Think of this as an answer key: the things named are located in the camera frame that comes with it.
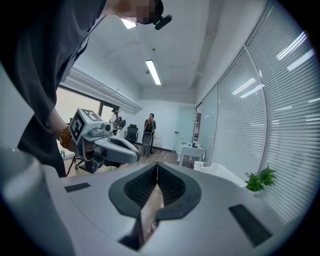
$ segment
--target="basket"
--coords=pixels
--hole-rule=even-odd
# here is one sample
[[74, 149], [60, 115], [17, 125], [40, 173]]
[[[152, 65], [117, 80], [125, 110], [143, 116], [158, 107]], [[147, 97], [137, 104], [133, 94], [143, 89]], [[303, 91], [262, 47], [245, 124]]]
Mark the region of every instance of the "basket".
[[227, 168], [225, 168], [223, 165], [219, 163], [194, 161], [193, 169], [195, 171], [211, 174], [226, 179], [238, 185], [240, 188], [245, 188], [247, 186], [247, 183], [242, 181], [242, 179], [240, 179], [238, 176], [233, 174], [231, 171], [229, 171]]

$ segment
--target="floor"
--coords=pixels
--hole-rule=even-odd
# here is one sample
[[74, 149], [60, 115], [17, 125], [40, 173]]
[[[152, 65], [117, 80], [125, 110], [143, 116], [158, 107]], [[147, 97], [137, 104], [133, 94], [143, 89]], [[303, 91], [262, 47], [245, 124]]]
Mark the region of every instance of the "floor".
[[[138, 147], [139, 152], [141, 152], [141, 145], [136, 145]], [[171, 152], [171, 151], [165, 151], [160, 149], [153, 149], [154, 154], [151, 154], [150, 156], [142, 156], [137, 163], [132, 164], [123, 164], [119, 168], [112, 167], [112, 166], [103, 166], [100, 168], [97, 173], [106, 173], [106, 172], [113, 172], [113, 171], [121, 171], [124, 170], [130, 166], [135, 166], [139, 164], [145, 164], [145, 163], [155, 163], [155, 162], [166, 162], [171, 164], [179, 164], [177, 162], [177, 153]], [[182, 165], [184, 167], [189, 167], [193, 169], [193, 165], [189, 164], [188, 157], [184, 157]], [[64, 166], [66, 172], [68, 171], [70, 164], [72, 162], [72, 159], [66, 159], [64, 161]], [[83, 176], [83, 175], [92, 175], [91, 173], [78, 169], [75, 170], [75, 164], [72, 165], [70, 169], [70, 173], [68, 177], [74, 177], [74, 176]], [[164, 207], [164, 201], [163, 196], [161, 193], [160, 188], [158, 185], [154, 188], [148, 202], [145, 204], [143, 209], [141, 210], [141, 221], [142, 221], [142, 229], [143, 229], [143, 237], [144, 241], [147, 242], [148, 239], [152, 236], [153, 232], [156, 230], [156, 223], [155, 223], [155, 216], [157, 210]]]

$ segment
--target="potted plant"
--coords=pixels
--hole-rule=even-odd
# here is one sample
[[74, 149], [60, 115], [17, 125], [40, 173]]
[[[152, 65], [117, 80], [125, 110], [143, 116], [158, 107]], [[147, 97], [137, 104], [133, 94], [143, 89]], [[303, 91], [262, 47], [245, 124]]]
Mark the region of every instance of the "potted plant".
[[246, 188], [252, 191], [252, 194], [255, 194], [257, 191], [264, 190], [264, 186], [272, 186], [274, 185], [273, 179], [276, 176], [273, 174], [275, 170], [269, 168], [269, 164], [267, 168], [263, 169], [260, 173], [245, 173], [245, 175], [249, 178], [245, 183], [247, 183]]

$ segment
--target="bracelet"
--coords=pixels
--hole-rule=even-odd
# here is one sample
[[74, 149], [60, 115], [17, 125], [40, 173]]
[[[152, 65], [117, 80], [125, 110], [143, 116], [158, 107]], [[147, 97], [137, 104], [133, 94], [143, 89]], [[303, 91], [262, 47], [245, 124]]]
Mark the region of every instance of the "bracelet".
[[63, 129], [62, 133], [59, 136], [60, 144], [63, 148], [67, 148], [69, 145], [69, 142], [71, 140], [71, 133], [69, 131], [69, 126]]

